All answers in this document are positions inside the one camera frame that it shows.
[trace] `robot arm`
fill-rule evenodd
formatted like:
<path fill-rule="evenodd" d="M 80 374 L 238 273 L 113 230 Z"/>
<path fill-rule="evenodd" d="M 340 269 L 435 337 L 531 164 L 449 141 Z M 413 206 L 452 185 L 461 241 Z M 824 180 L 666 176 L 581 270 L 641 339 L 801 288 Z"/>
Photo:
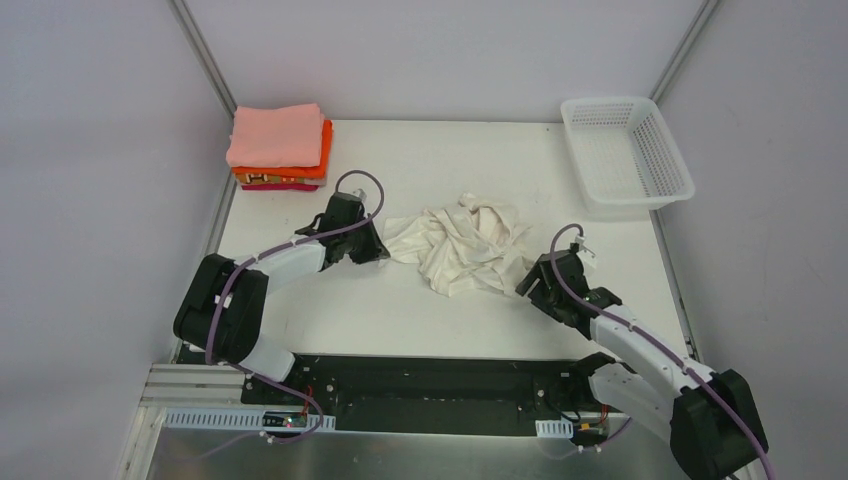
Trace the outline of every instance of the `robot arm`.
<path fill-rule="evenodd" d="M 293 240 L 361 222 L 366 218 L 364 199 L 361 191 L 334 193 L 326 211 L 317 215 L 312 224 L 297 230 L 295 233 L 299 237 Z M 253 256 L 255 262 L 238 276 L 224 299 L 219 293 L 236 270 L 236 261 L 218 254 L 205 257 L 174 320 L 174 334 L 190 345 L 203 348 L 212 314 L 218 303 L 223 302 L 224 308 L 212 344 L 213 357 L 241 365 L 274 381 L 285 379 L 295 357 L 260 334 L 265 297 L 298 278 L 326 270 L 345 255 L 357 264 L 389 257 L 374 224 L 370 222 L 315 242 L 298 244 L 295 241 L 292 243 L 296 247 L 267 258 Z"/>
<path fill-rule="evenodd" d="M 688 374 L 691 369 L 727 402 L 752 430 L 764 450 L 765 433 L 751 390 L 733 370 L 716 373 L 673 349 L 650 331 L 606 288 L 590 289 L 578 256 L 581 243 L 556 252 L 554 262 L 566 285 L 584 302 L 625 320 L 615 321 L 576 302 L 559 284 L 551 256 L 542 255 L 516 292 L 556 321 L 576 328 L 616 354 L 597 353 L 577 362 L 572 378 L 585 382 L 582 394 L 610 405 L 667 442 L 680 467 L 692 479 L 720 479 L 757 459 L 743 432 Z"/>

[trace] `pink towel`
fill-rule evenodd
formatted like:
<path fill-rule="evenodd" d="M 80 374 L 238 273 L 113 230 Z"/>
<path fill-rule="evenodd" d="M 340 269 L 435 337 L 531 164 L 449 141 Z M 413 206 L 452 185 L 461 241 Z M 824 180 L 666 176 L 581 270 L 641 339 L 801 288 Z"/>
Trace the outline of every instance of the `pink towel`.
<path fill-rule="evenodd" d="M 321 163 L 318 105 L 261 110 L 238 107 L 227 163 L 230 167 L 315 167 Z"/>
<path fill-rule="evenodd" d="M 301 192 L 314 192 L 318 185 L 304 185 L 302 183 L 266 183 L 265 185 L 242 185 L 242 190 L 299 190 Z"/>

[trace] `folded towel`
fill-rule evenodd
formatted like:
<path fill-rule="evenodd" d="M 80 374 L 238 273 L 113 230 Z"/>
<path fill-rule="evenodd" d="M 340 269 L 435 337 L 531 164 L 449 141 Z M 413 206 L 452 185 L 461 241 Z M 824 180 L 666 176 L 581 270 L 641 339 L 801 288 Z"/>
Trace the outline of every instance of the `folded towel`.
<path fill-rule="evenodd" d="M 238 107 L 227 150 L 231 167 L 316 167 L 324 116 L 317 104 L 262 110 Z"/>
<path fill-rule="evenodd" d="M 326 178 L 327 165 L 330 163 L 330 149 L 333 146 L 333 122 L 324 120 L 324 128 L 321 132 L 321 163 L 317 167 L 279 167 L 279 168 L 256 168 L 256 167 L 233 167 L 233 173 L 241 183 L 248 183 L 242 178 L 249 174 L 275 175 L 287 178 Z"/>

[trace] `metal frame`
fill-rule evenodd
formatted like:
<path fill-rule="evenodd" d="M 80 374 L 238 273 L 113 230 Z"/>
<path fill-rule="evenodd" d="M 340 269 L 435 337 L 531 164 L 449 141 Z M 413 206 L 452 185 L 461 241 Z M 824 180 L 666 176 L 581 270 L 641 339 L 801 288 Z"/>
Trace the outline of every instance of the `metal frame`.
<path fill-rule="evenodd" d="M 195 53 L 210 85 L 218 96 L 222 107 L 232 117 L 236 109 L 235 99 L 186 1 L 167 0 L 167 2 L 171 7 L 175 20 L 186 36 L 186 41 Z M 689 57 L 692 48 L 722 3 L 723 0 L 703 0 L 695 18 L 689 25 L 680 44 L 675 49 L 674 54 L 651 92 L 650 98 L 658 105 L 662 103 L 662 100 L 677 78 L 681 67 Z M 235 178 L 232 175 L 228 175 L 224 187 L 221 190 L 215 219 L 204 246 L 204 255 L 216 252 L 220 245 L 235 188 Z M 692 348 L 690 353 L 697 359 L 697 350 L 692 339 L 689 320 L 683 308 L 677 277 L 669 258 L 662 227 L 662 215 L 656 211 L 652 212 L 651 220 L 654 225 L 654 231 L 657 236 L 657 242 L 660 247 L 672 295 L 677 300 L 676 308 L 681 327 L 684 330 L 684 337 L 687 344 Z M 174 355 L 171 359 L 172 362 L 176 358 L 176 353 L 179 351 L 180 345 L 181 342 L 176 343 Z M 120 480 L 143 480 L 147 478 L 153 452 L 156 448 L 168 407 L 255 409 L 256 406 L 241 405 L 239 401 L 243 381 L 244 375 L 229 367 L 154 364 L 150 369 L 144 393 L 142 394 L 127 444 L 121 456 L 117 478 Z M 288 407 L 274 408 L 282 410 Z M 748 468 L 748 475 L 752 479 L 756 478 L 750 466 Z"/>

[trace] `orange towel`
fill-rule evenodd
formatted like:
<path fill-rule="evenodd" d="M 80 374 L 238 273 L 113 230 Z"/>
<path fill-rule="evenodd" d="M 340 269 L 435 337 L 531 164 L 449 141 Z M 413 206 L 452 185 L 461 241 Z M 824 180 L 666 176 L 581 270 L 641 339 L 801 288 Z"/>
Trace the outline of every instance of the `orange towel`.
<path fill-rule="evenodd" d="M 321 131 L 321 163 L 317 167 L 233 167 L 233 173 L 236 175 L 236 178 L 247 174 L 275 175 L 291 178 L 324 178 L 327 176 L 327 165 L 330 163 L 330 148 L 332 145 L 333 122 L 324 120 L 324 127 Z"/>

